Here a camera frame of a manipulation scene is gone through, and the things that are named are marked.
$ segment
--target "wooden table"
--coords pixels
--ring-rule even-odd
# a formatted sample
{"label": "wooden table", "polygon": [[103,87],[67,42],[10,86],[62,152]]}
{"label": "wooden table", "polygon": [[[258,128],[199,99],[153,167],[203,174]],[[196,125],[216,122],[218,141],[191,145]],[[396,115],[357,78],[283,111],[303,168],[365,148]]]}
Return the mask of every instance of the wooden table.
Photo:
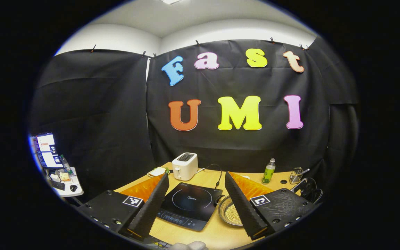
{"label": "wooden table", "polygon": [[[166,163],[162,166],[163,168],[167,167],[168,169],[172,169],[172,163]],[[225,189],[225,171],[222,172],[222,177],[220,179],[220,184],[218,185],[218,189],[223,190],[223,194],[225,196],[228,195],[227,190]],[[293,184],[289,183],[289,175],[291,172],[281,172],[274,173],[271,182],[266,186],[271,188],[272,190],[279,190],[281,188],[291,189],[294,187]],[[263,177],[263,173],[236,173],[244,176],[248,176],[251,180],[255,182],[260,182]],[[195,174],[191,180],[185,182],[193,185],[199,185],[204,187],[214,188],[216,186],[216,182],[219,179],[220,171],[206,169],[204,171]],[[114,191],[121,192],[129,187],[132,187],[135,184],[143,182],[150,177],[143,176],[138,180],[135,180],[123,187],[120,187]],[[281,184],[281,180],[288,181],[286,184]],[[168,194],[173,188],[175,188],[180,182],[174,178],[173,174],[169,175],[169,188],[166,194]],[[202,241],[206,243],[206,247],[209,250],[228,250],[236,247],[241,247],[243,245],[254,242],[251,238],[246,234],[245,229],[243,227],[237,227],[229,225],[225,223],[217,213],[218,205],[212,214],[209,222],[206,224],[205,228],[202,231],[197,232],[193,230],[189,230],[187,228],[177,226],[173,223],[169,223],[160,218],[156,218],[154,224],[152,225],[150,235],[167,242],[169,244],[175,244],[177,242],[183,244],[189,244],[194,241]]]}

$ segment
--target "orange letter u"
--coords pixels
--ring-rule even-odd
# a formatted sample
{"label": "orange letter u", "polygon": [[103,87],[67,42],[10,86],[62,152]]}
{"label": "orange letter u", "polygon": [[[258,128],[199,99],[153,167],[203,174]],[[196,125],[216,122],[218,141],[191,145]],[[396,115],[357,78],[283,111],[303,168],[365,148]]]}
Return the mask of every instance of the orange letter u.
{"label": "orange letter u", "polygon": [[171,101],[168,106],[171,109],[171,125],[176,130],[189,131],[193,130],[197,126],[198,122],[198,106],[201,101],[194,99],[187,101],[187,105],[190,107],[191,118],[188,123],[181,121],[181,106],[182,101]]}

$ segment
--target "yellow letter m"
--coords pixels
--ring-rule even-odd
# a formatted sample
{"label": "yellow letter m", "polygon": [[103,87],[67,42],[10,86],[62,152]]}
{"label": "yellow letter m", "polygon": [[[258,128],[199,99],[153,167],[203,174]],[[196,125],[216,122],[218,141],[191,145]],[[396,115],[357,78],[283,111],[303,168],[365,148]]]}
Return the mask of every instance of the yellow letter m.
{"label": "yellow letter m", "polygon": [[229,118],[232,119],[235,128],[240,129],[245,117],[246,123],[243,125],[245,130],[262,129],[262,124],[259,122],[260,97],[255,95],[246,97],[241,109],[239,109],[232,97],[222,97],[217,101],[222,105],[222,123],[219,125],[220,130],[232,129],[232,125],[229,123]]}

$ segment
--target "water bottle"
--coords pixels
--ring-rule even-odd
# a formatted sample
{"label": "water bottle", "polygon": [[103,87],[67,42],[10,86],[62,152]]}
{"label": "water bottle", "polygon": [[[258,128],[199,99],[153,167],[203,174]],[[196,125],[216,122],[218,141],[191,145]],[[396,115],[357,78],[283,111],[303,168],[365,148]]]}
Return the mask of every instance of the water bottle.
{"label": "water bottle", "polygon": [[262,184],[268,184],[271,181],[274,170],[276,169],[276,165],[274,165],[275,161],[276,160],[274,158],[271,158],[271,160],[269,160],[269,163],[265,168],[265,173],[263,174]]}
{"label": "water bottle", "polygon": [[65,170],[69,173],[72,174],[72,169],[69,166],[69,163],[67,162],[66,158],[64,158],[64,155],[61,155],[61,161],[62,165],[64,166]]}

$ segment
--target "induction cooktop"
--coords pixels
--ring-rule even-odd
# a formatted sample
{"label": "induction cooktop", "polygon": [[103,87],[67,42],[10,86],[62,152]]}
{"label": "induction cooktop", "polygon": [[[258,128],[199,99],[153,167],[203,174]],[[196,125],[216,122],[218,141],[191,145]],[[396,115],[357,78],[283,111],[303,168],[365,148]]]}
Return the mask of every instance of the induction cooktop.
{"label": "induction cooktop", "polygon": [[157,218],[194,231],[202,231],[223,190],[179,183],[165,196]]}

